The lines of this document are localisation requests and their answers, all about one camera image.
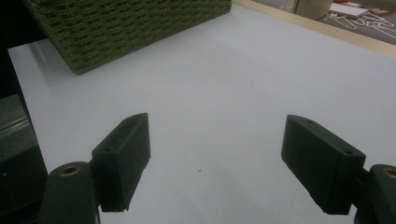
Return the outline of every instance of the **wicker texture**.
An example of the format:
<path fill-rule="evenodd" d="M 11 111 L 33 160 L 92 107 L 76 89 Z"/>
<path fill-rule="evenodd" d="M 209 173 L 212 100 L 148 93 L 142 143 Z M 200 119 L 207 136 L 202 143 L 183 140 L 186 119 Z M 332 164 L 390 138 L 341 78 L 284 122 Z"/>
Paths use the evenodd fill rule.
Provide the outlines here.
<path fill-rule="evenodd" d="M 230 11 L 231 0 L 24 0 L 76 74 Z"/>

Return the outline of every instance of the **white surface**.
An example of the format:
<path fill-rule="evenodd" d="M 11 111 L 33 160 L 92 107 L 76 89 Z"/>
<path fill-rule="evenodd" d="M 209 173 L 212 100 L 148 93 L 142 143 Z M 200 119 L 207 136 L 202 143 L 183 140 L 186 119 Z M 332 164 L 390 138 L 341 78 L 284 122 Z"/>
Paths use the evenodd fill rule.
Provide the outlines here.
<path fill-rule="evenodd" d="M 366 168 L 395 165 L 394 60 L 242 7 L 80 77 L 49 41 L 9 53 L 49 171 L 148 112 L 131 210 L 103 223 L 353 223 L 323 214 L 280 159 L 287 114 L 366 153 Z"/>

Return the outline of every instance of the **black machine part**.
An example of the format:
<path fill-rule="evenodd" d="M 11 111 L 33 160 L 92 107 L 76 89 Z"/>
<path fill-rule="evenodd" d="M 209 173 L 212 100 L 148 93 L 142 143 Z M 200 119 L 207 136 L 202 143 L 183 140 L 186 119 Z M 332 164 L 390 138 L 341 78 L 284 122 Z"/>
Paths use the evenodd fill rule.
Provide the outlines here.
<path fill-rule="evenodd" d="M 0 223 L 36 220 L 47 176 L 20 97 L 0 99 Z"/>
<path fill-rule="evenodd" d="M 127 209 L 149 158 L 148 114 L 123 120 L 90 162 L 68 163 L 50 173 L 38 224 L 96 224 L 99 205 L 104 212 Z"/>
<path fill-rule="evenodd" d="M 355 223 L 396 223 L 396 167 L 363 169 L 365 155 L 311 119 L 288 115 L 282 160 L 330 215 L 358 208 Z"/>

